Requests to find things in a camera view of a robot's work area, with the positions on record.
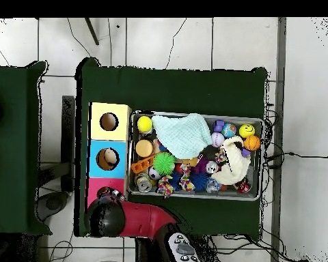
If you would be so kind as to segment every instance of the dark green tablecloth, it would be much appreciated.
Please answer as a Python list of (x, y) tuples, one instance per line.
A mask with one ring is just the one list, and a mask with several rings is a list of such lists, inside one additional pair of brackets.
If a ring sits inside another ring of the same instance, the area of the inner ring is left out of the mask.
[(0, 67), (0, 233), (48, 234), (35, 217), (38, 80), (46, 63)]
[[(77, 109), (81, 113), (81, 134), (77, 130), (77, 149), (81, 152), (80, 194), (76, 197), (76, 234), (87, 233), (84, 225), (84, 188), (89, 102), (127, 104), (133, 110), (201, 113), (237, 117), (264, 117), (264, 83), (267, 71), (151, 70), (132, 67), (102, 68), (93, 59), (84, 59), (77, 68)], [(151, 203), (177, 216), (180, 228), (196, 235), (223, 233), (259, 234), (258, 201), (218, 201), (211, 199), (130, 196), (130, 201)]]

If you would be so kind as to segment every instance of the white cloth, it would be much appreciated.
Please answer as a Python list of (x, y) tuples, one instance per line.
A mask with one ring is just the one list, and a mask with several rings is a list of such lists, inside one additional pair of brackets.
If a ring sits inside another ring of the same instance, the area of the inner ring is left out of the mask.
[(234, 142), (240, 142), (243, 145), (243, 140), (240, 136), (233, 136), (232, 138), (226, 139), (222, 147), (226, 153), (229, 164), (223, 165), (219, 172), (211, 176), (223, 185), (233, 185), (242, 181), (247, 175), (250, 165), (250, 155), (243, 157), (240, 149), (236, 147)]

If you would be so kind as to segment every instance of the orange toy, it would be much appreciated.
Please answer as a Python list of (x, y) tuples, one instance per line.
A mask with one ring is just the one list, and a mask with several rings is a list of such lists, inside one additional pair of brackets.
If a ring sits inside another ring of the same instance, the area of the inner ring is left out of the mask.
[(260, 139), (257, 136), (248, 136), (244, 141), (245, 149), (256, 151), (260, 147)]
[(147, 168), (149, 168), (150, 166), (153, 165), (153, 159), (156, 155), (157, 154), (151, 155), (146, 159), (143, 159), (143, 160), (140, 160), (139, 162), (131, 164), (131, 170), (133, 170), (133, 172), (135, 174), (142, 172), (143, 170), (146, 170)]

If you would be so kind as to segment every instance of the yellow tennis ball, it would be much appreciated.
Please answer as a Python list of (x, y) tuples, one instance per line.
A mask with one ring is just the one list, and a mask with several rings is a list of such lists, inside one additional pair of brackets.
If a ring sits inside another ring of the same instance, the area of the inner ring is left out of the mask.
[(137, 128), (140, 132), (149, 132), (152, 129), (152, 120), (149, 117), (143, 115), (137, 121)]
[(255, 134), (255, 128), (252, 125), (245, 124), (239, 128), (239, 135), (244, 139), (247, 136), (253, 136), (254, 134)]

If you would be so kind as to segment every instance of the smiley face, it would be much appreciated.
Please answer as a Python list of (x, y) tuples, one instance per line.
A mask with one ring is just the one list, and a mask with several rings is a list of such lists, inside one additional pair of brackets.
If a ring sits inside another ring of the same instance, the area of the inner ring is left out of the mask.
[(247, 136), (252, 136), (254, 134), (255, 128), (251, 124), (247, 123), (239, 128), (239, 135), (244, 139), (247, 138)]

